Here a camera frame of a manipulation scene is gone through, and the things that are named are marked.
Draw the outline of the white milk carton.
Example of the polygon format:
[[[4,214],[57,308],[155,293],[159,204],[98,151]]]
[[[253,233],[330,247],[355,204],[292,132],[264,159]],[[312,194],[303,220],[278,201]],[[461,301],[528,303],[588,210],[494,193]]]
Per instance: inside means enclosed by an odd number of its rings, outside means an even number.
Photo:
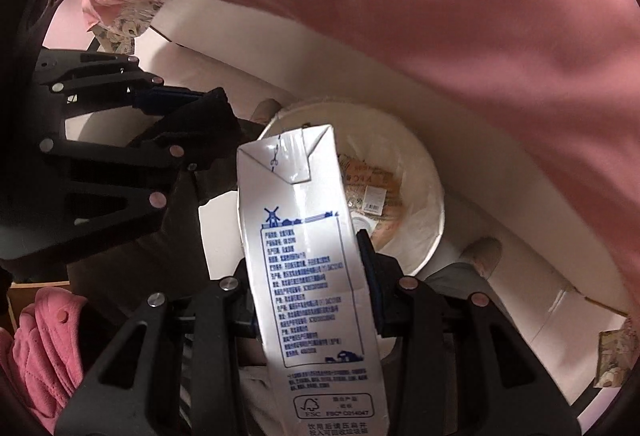
[[[285,434],[386,434],[378,338],[333,127],[243,144],[236,171],[250,292]]]

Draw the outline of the white pill bottle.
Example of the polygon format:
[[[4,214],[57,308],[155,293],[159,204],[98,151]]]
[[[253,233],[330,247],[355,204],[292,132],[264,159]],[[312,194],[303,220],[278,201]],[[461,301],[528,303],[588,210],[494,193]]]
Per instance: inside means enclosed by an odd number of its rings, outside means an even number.
[[[368,236],[372,236],[378,226],[378,221],[376,219],[365,214],[361,214],[358,211],[351,211],[350,219],[352,220],[352,228],[354,228],[356,234],[358,234],[360,230],[364,230]]]

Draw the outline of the white trash bin with bag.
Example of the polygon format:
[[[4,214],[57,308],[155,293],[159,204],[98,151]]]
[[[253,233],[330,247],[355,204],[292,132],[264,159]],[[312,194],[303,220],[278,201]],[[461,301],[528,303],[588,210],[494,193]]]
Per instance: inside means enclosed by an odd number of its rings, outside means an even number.
[[[445,227],[444,189],[432,157],[399,118],[348,101],[288,107],[262,134],[326,124],[334,128],[354,228],[367,230],[378,252],[415,276],[435,253]]]

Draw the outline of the floral bed skirt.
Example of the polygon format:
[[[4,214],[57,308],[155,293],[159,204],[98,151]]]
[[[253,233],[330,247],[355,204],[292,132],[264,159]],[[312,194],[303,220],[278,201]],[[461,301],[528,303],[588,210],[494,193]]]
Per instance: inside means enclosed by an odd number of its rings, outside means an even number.
[[[163,6],[162,0],[130,3],[122,7],[111,24],[96,24],[90,31],[104,52],[133,55],[136,38],[149,29]]]

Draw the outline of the snack wrapper in bin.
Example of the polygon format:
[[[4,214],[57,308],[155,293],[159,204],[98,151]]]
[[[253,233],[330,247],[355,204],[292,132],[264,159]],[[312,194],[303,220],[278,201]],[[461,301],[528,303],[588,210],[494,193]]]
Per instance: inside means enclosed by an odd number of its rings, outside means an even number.
[[[346,154],[341,154],[338,162],[349,213],[358,211],[376,219],[378,226],[370,239],[377,250],[384,248],[393,239],[405,215],[400,183],[393,173]]]

